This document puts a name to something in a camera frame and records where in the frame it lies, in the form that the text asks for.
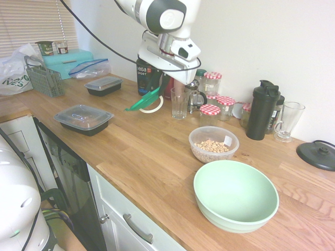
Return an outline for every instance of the black appliance door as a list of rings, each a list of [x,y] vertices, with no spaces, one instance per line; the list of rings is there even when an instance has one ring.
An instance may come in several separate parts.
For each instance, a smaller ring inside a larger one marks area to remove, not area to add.
[[[107,251],[86,162],[41,122],[38,127],[47,135],[49,151],[57,159],[53,164],[58,167],[74,234],[88,251]]]

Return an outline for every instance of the french press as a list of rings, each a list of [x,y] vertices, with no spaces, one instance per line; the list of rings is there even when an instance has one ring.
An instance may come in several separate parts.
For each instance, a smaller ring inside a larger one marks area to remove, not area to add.
[[[199,109],[200,106],[207,104],[206,95],[198,91],[199,85],[200,83],[196,79],[186,85],[186,88],[191,90],[187,104],[187,111],[189,111],[189,114],[192,114],[194,110]]]

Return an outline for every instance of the glass jar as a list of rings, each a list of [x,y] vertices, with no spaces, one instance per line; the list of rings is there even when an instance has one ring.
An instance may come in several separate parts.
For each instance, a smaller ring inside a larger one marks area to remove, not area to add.
[[[235,104],[235,99],[226,96],[220,96],[217,97],[216,101],[218,103],[217,106],[221,109],[219,120],[228,121],[231,118],[231,112]]]
[[[249,117],[250,117],[250,111],[251,111],[251,104],[244,103],[242,107],[242,116],[240,119],[240,125],[243,128],[247,128]]]
[[[215,127],[220,114],[220,108],[214,105],[203,105],[200,107],[200,127]]]
[[[219,97],[219,95],[217,95],[217,96],[207,96],[206,95],[206,97],[207,97],[207,103],[209,105],[215,105],[215,106],[218,105],[218,102],[216,101],[216,99]]]
[[[279,100],[276,103],[276,106],[274,107],[269,125],[266,128],[265,134],[272,134],[274,132],[274,127],[278,121],[279,114],[281,110],[283,109],[284,101],[285,101],[285,98],[283,96],[280,96]]]
[[[205,90],[203,91],[203,93],[205,93],[206,96],[217,96],[222,75],[217,72],[206,72],[204,74],[204,77]]]

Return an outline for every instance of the window blind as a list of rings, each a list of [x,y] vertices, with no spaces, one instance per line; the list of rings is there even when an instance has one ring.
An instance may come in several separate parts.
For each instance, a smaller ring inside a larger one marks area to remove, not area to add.
[[[59,0],[0,0],[0,58],[26,43],[39,52],[35,42],[57,40],[78,48],[74,18]]]

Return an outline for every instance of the black lid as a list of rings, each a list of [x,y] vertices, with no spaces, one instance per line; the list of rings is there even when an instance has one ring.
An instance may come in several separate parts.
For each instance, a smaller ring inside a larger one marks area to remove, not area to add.
[[[279,86],[267,80],[260,81],[261,85],[253,90],[253,96],[265,101],[278,101],[281,96]]]
[[[308,164],[317,168],[335,171],[335,145],[316,140],[297,147],[297,154]]]
[[[281,95],[279,100],[276,103],[276,106],[281,106],[284,103],[284,101],[285,101],[285,98],[284,96]]]

